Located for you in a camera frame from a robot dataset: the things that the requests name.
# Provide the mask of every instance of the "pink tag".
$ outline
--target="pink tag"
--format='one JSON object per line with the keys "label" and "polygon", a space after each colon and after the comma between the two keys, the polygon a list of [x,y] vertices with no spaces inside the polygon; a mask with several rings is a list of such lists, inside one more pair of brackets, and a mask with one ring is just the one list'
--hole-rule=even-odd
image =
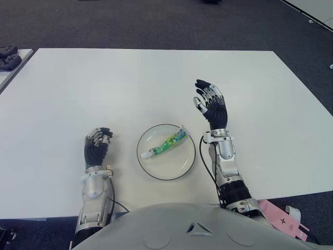
{"label": "pink tag", "polygon": [[268,200],[263,199],[258,202],[272,226],[293,238],[306,241],[306,238],[308,237],[306,232],[310,231],[308,228],[274,204],[270,203]]}

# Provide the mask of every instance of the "dark floor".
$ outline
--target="dark floor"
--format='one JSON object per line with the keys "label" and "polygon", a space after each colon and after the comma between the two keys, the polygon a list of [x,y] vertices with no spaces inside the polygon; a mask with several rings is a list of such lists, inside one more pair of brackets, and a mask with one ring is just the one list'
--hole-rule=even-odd
{"label": "dark floor", "polygon": [[[333,33],[279,0],[0,0],[0,6],[3,46],[274,51],[333,114]],[[273,202],[299,208],[302,223],[333,244],[332,200],[328,192]],[[68,249],[75,218],[0,226],[18,229],[13,249]]]}

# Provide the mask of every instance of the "white plate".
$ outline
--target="white plate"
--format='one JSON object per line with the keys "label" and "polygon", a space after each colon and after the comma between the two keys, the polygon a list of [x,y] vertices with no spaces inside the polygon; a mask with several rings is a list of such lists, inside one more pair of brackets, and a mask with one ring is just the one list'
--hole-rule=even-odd
{"label": "white plate", "polygon": [[174,180],[192,167],[196,149],[189,136],[169,150],[149,159],[141,159],[143,152],[158,147],[172,134],[179,130],[178,126],[161,124],[148,129],[140,138],[136,154],[141,167],[150,176],[159,180]]}

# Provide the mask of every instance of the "black cable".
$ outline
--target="black cable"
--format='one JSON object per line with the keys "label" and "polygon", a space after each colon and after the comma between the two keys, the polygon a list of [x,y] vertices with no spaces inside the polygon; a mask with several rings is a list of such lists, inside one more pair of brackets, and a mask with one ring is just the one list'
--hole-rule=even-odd
{"label": "black cable", "polygon": [[[215,183],[216,182],[216,166],[217,166],[217,152],[216,152],[216,147],[214,145],[214,149],[215,149]],[[222,203],[221,203],[221,199],[220,199],[220,193],[219,193],[219,190],[217,189],[217,186],[216,187],[216,192],[217,192],[217,197],[219,198],[219,203],[220,203],[220,207],[222,208]]]}
{"label": "black cable", "polygon": [[112,202],[115,202],[116,204],[118,204],[119,206],[121,206],[122,208],[124,208],[126,210],[126,212],[130,212],[123,204],[121,204],[120,202],[116,202],[113,199],[111,199],[110,197],[108,197],[108,199]]}
{"label": "black cable", "polygon": [[[111,178],[109,178],[109,180],[110,180],[111,188],[112,188],[112,199],[115,201],[116,200],[116,193],[115,193],[114,188],[113,188],[113,182],[112,182]],[[113,215],[114,204],[115,204],[115,202],[112,203],[109,223],[111,222],[111,218],[112,218],[112,215]]]}
{"label": "black cable", "polygon": [[201,151],[201,145],[202,145],[202,140],[203,140],[203,136],[201,137],[201,140],[200,140],[200,143],[199,143],[199,153],[200,153],[200,157],[201,157],[201,160],[202,160],[202,163],[204,164],[204,167],[206,168],[209,176],[212,178],[214,184],[215,184],[215,187],[216,187],[216,192],[217,192],[217,197],[219,198],[219,202],[221,202],[220,200],[220,194],[219,194],[219,186],[217,185],[216,183],[216,180],[215,178],[212,176],[211,172],[209,171],[204,159],[203,159],[203,156],[202,156],[202,151]]}

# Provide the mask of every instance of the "toothpaste tube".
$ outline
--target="toothpaste tube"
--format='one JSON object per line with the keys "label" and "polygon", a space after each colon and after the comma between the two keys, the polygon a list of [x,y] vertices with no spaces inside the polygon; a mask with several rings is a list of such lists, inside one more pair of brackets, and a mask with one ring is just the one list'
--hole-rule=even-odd
{"label": "toothpaste tube", "polygon": [[181,128],[175,134],[173,134],[172,136],[167,138],[167,140],[165,142],[163,142],[163,144],[161,146],[153,147],[149,151],[143,152],[141,154],[141,158],[148,159],[155,155],[159,155],[162,152],[168,150],[169,148],[173,147],[174,145],[176,145],[177,143],[179,143],[180,141],[182,141],[183,139],[185,139],[187,137],[188,137],[188,132],[182,125]]}

